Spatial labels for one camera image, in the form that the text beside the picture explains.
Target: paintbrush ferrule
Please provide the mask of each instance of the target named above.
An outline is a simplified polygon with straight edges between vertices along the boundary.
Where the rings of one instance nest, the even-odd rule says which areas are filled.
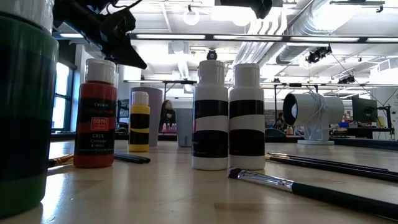
[[[245,180],[248,182],[255,182],[257,184],[278,188],[278,189],[285,190],[288,192],[292,192],[292,186],[294,183],[294,181],[292,181],[292,180],[281,179],[278,177],[263,175],[263,174],[251,172],[248,170],[242,170],[238,174],[238,179]]]

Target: green paint bottle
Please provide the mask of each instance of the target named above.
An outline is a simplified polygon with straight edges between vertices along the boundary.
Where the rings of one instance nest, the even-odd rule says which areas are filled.
[[[58,42],[37,14],[51,7],[43,0],[0,9],[0,218],[37,206],[47,179]],[[36,4],[29,14],[29,5]]]

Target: wooden table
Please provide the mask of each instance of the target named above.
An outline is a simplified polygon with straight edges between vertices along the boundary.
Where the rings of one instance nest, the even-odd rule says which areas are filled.
[[[117,141],[116,150],[127,149]],[[311,156],[398,170],[398,153],[345,146],[267,143],[269,152]],[[73,152],[73,141],[53,142],[50,157]],[[103,169],[49,170],[42,203],[0,223],[389,223],[280,190],[226,178],[226,171],[191,169],[190,148],[160,142],[150,164],[115,161]],[[397,184],[267,162],[263,173],[398,203]]]

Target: person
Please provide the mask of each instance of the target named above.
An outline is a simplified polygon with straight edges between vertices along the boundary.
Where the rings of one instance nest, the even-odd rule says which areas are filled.
[[[175,111],[173,110],[173,104],[170,100],[165,100],[162,104],[162,112],[160,113],[159,131],[162,131],[163,124],[169,124],[171,126],[174,123]]]
[[[284,114],[282,112],[280,112],[278,114],[278,118],[276,119],[276,122],[274,124],[274,128],[281,130],[281,131],[284,131],[287,127],[285,120],[283,119],[283,115]]]

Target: computer monitor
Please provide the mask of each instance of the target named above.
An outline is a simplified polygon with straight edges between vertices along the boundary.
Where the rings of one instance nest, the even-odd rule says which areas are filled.
[[[353,119],[360,122],[377,121],[377,101],[353,98]]]

